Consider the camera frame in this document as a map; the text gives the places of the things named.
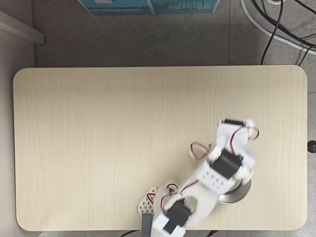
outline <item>floor tile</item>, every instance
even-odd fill
[[[308,140],[316,140],[316,93],[308,94]],[[227,231],[227,237],[316,236],[316,154],[308,153],[308,209],[305,225],[296,231]]]
[[[76,0],[33,0],[45,34],[37,67],[194,66],[228,63],[229,0],[213,14],[93,17]]]
[[[274,27],[270,25],[253,6],[251,0],[244,0],[251,16],[263,27],[273,31]],[[308,6],[316,9],[316,1],[305,0]],[[266,2],[267,12],[271,17],[277,19],[279,6],[273,6]],[[258,65],[260,64],[262,53],[269,41],[267,35],[260,32],[248,20],[242,11],[239,0],[231,1],[230,12],[230,65]],[[287,0],[284,3],[284,11],[281,23],[290,31],[298,36],[306,36],[316,32],[316,16],[306,11],[294,1]],[[285,34],[277,31],[277,34],[285,37]],[[309,39],[316,43],[316,36]],[[264,64],[297,64],[302,52],[290,47],[282,42],[273,40]],[[302,68],[307,73],[309,82],[309,92],[316,91],[316,55],[308,55],[302,64]]]

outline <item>metal bowl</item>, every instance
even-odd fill
[[[241,185],[241,182],[235,183],[230,190],[219,197],[218,202],[223,204],[233,204],[239,202],[247,196],[250,187],[251,180],[245,185]]]

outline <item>wooden table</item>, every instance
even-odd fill
[[[25,69],[14,79],[16,216],[29,231],[141,228],[137,204],[198,165],[218,118],[252,118],[252,187],[198,230],[307,217],[307,77],[296,66]]]

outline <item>blue box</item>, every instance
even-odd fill
[[[91,15],[213,13],[220,0],[78,0]]]

